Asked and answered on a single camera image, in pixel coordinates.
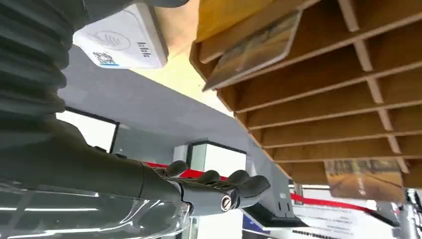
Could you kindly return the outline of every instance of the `wooden slat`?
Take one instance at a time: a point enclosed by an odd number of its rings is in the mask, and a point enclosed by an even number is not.
[[[261,147],[261,141],[262,141],[262,131],[261,130],[255,130],[251,131],[250,133],[251,139],[255,142],[255,144],[259,147]]]
[[[408,188],[422,188],[422,160],[410,160],[409,173],[403,174],[403,185]]]
[[[377,113],[318,120],[263,130],[262,146],[267,148],[380,138],[387,132]]]
[[[421,130],[422,106],[412,106],[390,110],[391,122],[395,131]]]
[[[208,63],[235,44],[282,18],[295,9],[308,7],[315,0],[275,0],[251,17],[201,42],[199,60]]]
[[[272,159],[274,157],[275,149],[273,149],[273,148],[265,148],[265,149],[263,149],[263,151],[267,155],[268,158]]]
[[[421,29],[419,21],[370,38],[367,42],[374,69],[382,71],[420,61]]]
[[[376,47],[375,42],[372,42],[370,48],[371,55],[374,55],[373,72],[363,72],[359,69],[353,48],[343,47],[240,83],[239,85],[245,90],[240,94],[239,104],[235,110],[237,112],[255,110],[361,82],[363,77],[385,77],[420,67],[422,66],[420,29],[422,21],[377,37],[380,46]]]
[[[359,30],[359,24],[355,13],[354,0],[338,0],[344,21],[349,31],[355,32]]]
[[[247,112],[247,127],[258,129],[366,113],[373,111],[376,106],[366,83],[360,83],[256,111],[249,111]]]
[[[247,112],[246,126],[253,130],[422,104],[421,79],[422,68],[379,79],[378,103],[384,104],[373,103],[366,83],[359,83]]]
[[[217,91],[217,97],[229,111],[236,107],[238,95],[235,86],[229,86]]]
[[[403,155],[417,156],[422,152],[422,135],[408,135],[397,137]]]
[[[242,124],[242,126],[245,127],[246,130],[248,130],[248,128],[246,128],[246,121],[248,120],[247,117],[248,117],[247,112],[244,114],[236,114],[236,113],[234,114],[234,118],[238,120]]]
[[[356,6],[361,30],[350,33],[339,26],[343,24],[339,19],[341,15],[326,13],[324,9],[330,7],[325,5],[334,5],[327,2],[334,1],[321,1],[304,12],[292,50],[285,60],[240,80],[255,78],[422,19],[422,2],[419,0],[359,0]]]
[[[235,111],[255,110],[337,89],[364,81],[362,76],[353,47],[344,47],[241,83],[244,90]]]
[[[323,162],[279,163],[295,183],[327,185]],[[422,188],[422,160],[410,161],[409,173],[403,174],[403,185],[409,188]]]
[[[391,120],[390,120],[388,111],[386,109],[380,109],[378,110],[378,115],[381,118],[381,122],[384,126],[384,129],[387,131],[392,131],[393,126],[391,125]]]
[[[218,59],[215,59],[214,61],[210,61],[208,62],[208,64],[203,64],[198,59],[200,49],[201,49],[200,44],[192,44],[191,52],[189,56],[189,62],[194,67],[194,69],[198,72],[201,78],[204,81],[207,81],[208,77],[211,75],[212,71],[214,70],[214,67],[217,65]]]
[[[327,176],[323,162],[312,163],[279,163],[293,180],[299,184],[327,185]]]
[[[394,131],[384,129],[377,113],[367,113],[261,129],[261,145],[274,148],[422,134],[421,106],[390,112]]]
[[[422,68],[381,78],[378,83],[386,104],[412,101],[422,92]]]
[[[396,154],[402,153],[402,150],[400,149],[400,145],[395,136],[389,135],[387,136],[387,139],[388,139],[388,143],[390,144],[390,148],[394,153]]]
[[[363,40],[357,40],[353,43],[355,47],[356,54],[359,58],[360,64],[362,65],[362,69],[364,71],[372,71],[374,67],[371,63],[371,57],[369,56],[368,48],[366,47],[366,43]]]
[[[409,173],[409,167],[407,161],[403,157],[396,158],[398,165],[403,173]]]
[[[368,77],[366,79],[368,82],[368,87],[371,92],[372,98],[374,99],[375,103],[382,104],[384,102],[384,99],[382,97],[381,89],[378,84],[378,80]]]
[[[327,159],[396,157],[385,138],[275,148],[275,162],[312,162]]]

